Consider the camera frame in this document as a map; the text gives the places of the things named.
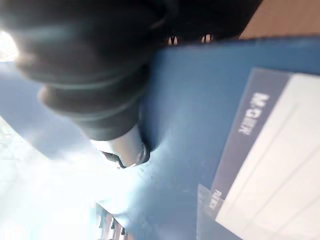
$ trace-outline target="brown surface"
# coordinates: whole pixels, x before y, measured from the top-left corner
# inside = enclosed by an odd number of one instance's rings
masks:
[[[264,0],[241,38],[320,34],[320,0]]]

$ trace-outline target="silver metal fitting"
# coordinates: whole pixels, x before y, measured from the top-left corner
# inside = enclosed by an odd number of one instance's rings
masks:
[[[150,155],[141,140],[137,125],[118,138],[108,141],[91,140],[91,142],[98,150],[118,156],[121,161],[120,165],[125,168],[144,163]]]

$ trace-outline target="bright light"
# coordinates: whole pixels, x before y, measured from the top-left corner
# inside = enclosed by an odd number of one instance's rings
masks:
[[[12,62],[19,55],[13,38],[6,32],[0,31],[0,63]]]

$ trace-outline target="white panel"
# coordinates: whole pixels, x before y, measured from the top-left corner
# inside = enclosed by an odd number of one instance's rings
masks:
[[[295,74],[216,221],[244,240],[320,237],[320,77]]]

